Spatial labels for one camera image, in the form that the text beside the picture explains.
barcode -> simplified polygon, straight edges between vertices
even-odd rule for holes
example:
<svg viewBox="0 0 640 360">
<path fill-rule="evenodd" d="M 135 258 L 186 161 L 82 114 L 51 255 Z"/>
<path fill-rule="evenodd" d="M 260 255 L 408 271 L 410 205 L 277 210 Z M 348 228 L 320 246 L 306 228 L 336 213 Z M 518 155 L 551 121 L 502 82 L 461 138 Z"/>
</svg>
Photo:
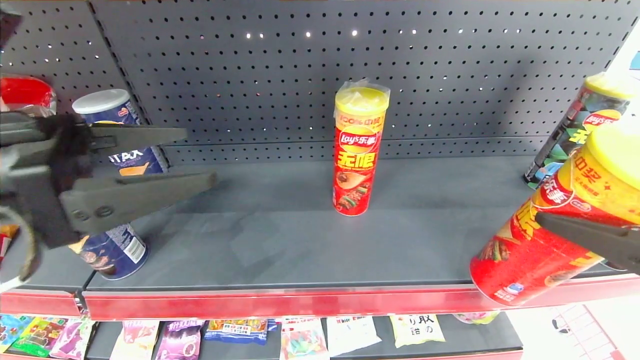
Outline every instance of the barcode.
<svg viewBox="0 0 640 360">
<path fill-rule="evenodd" d="M 142 255 L 145 254 L 145 246 L 142 244 L 137 237 L 132 236 L 131 242 L 126 249 L 124 249 L 124 253 L 129 256 L 129 258 L 134 262 L 138 263 L 140 259 L 142 259 Z"/>
</svg>

snack bag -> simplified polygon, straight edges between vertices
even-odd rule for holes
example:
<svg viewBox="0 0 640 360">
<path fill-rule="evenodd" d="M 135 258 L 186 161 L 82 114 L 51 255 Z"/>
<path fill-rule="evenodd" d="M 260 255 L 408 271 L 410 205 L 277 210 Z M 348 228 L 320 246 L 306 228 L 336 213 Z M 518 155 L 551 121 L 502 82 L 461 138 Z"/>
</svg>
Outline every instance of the snack bag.
<svg viewBox="0 0 640 360">
<path fill-rule="evenodd" d="M 83 360 L 94 323 L 88 318 L 69 319 L 49 356 L 58 359 Z"/>
<path fill-rule="evenodd" d="M 129 320 L 122 322 L 122 331 L 111 351 L 110 360 L 149 360 L 154 352 L 160 322 Z"/>
<path fill-rule="evenodd" d="M 265 345 L 267 322 L 264 319 L 209 320 L 204 339 L 224 343 Z"/>
<path fill-rule="evenodd" d="M 280 321 L 276 319 L 267 319 L 267 331 L 278 330 L 278 323 L 280 323 Z"/>
<path fill-rule="evenodd" d="M 7 248 L 9 247 L 9 243 L 18 232 L 18 229 L 20 229 L 18 225 L 0 226 L 0 263 L 2 263 L 2 259 L 4 258 L 4 254 L 6 253 Z"/>
<path fill-rule="evenodd" d="M 369 347 L 382 341 L 376 334 L 372 316 L 336 316 L 326 319 L 331 357 Z"/>
<path fill-rule="evenodd" d="M 204 320 L 169 322 L 164 328 L 156 360 L 197 360 L 203 325 Z"/>
<path fill-rule="evenodd" d="M 438 318 L 433 314 L 393 315 L 389 318 L 394 327 L 396 348 L 427 341 L 445 341 Z"/>
<path fill-rule="evenodd" d="M 453 316 L 463 323 L 474 323 L 478 325 L 486 325 L 493 321 L 500 311 L 483 311 L 481 313 L 462 313 L 453 314 Z"/>
<path fill-rule="evenodd" d="M 8 349 L 33 321 L 31 316 L 0 315 L 0 354 Z"/>
<path fill-rule="evenodd" d="M 67 321 L 62 318 L 35 318 L 13 343 L 11 349 L 29 355 L 48 357 Z"/>
<path fill-rule="evenodd" d="M 319 318 L 285 318 L 282 321 L 280 360 L 329 360 Z"/>
</svg>

red shelf edge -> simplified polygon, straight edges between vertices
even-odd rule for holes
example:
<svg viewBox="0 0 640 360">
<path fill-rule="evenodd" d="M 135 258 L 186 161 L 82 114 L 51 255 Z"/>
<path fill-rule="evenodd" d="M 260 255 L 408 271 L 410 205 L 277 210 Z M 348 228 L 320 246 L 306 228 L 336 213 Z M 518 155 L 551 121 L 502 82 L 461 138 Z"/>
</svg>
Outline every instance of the red shelf edge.
<svg viewBox="0 0 640 360">
<path fill-rule="evenodd" d="M 422 359 L 445 359 L 445 360 L 520 360 L 524 350 L 504 351 L 504 352 L 483 352 L 481 354 L 453 355 L 438 357 L 423 357 Z"/>
<path fill-rule="evenodd" d="M 27 356 L 27 355 L 16 355 L 16 354 L 2 354 L 2 360 L 34 360 L 41 359 L 41 357 L 37 356 Z"/>
<path fill-rule="evenodd" d="M 0 294 L 0 313 L 80 317 L 73 294 L 48 290 L 13 290 L 2 293 Z"/>
<path fill-rule="evenodd" d="M 558 306 L 640 292 L 640 277 L 614 275 L 568 281 L 524 307 Z M 484 297 L 473 285 L 381 286 L 233 291 L 130 291 L 83 293 L 96 321 L 156 318 L 270 318 L 469 313 L 510 309 Z"/>
</svg>

printed label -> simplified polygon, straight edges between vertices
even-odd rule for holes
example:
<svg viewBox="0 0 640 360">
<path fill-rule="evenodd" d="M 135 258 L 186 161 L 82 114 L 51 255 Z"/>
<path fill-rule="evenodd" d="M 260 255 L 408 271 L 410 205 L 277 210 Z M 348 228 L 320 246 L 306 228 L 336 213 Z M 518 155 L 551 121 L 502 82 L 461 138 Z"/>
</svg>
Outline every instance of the printed label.
<svg viewBox="0 0 640 360">
<path fill-rule="evenodd" d="M 138 263 L 142 256 L 145 254 L 145 245 L 142 244 L 135 236 L 131 238 L 131 242 L 126 249 L 124 249 L 124 253 L 133 261 L 134 263 Z"/>
<path fill-rule="evenodd" d="M 251 334 L 251 327 L 234 323 L 226 323 L 222 325 L 222 331 L 229 332 L 231 334 L 249 335 Z"/>
<path fill-rule="evenodd" d="M 359 215 L 369 206 L 384 120 L 384 114 L 357 117 L 336 110 L 332 198 L 339 213 Z"/>
</svg>

perforated metal panel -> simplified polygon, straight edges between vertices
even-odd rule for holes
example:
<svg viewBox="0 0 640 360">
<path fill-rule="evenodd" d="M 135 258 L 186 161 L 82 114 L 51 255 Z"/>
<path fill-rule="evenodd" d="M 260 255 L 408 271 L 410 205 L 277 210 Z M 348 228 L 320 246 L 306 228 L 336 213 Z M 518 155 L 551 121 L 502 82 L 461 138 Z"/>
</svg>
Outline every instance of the perforated metal panel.
<svg viewBox="0 0 640 360">
<path fill-rule="evenodd" d="M 86 2 L 11 1 L 23 21 L 4 48 L 2 72 L 31 75 L 53 86 L 58 112 L 80 96 L 126 88 Z"/>
<path fill-rule="evenodd" d="M 363 77 L 392 89 L 385 139 L 544 136 L 639 13 L 626 1 L 94 6 L 151 121 L 187 127 L 190 145 L 331 141 L 333 95 Z"/>
<path fill-rule="evenodd" d="M 389 159 L 533 155 L 545 140 L 541 136 L 387 140 L 380 147 L 380 156 Z M 333 141 L 182 145 L 168 146 L 165 152 L 174 165 L 314 161 L 330 160 L 333 146 Z"/>
</svg>

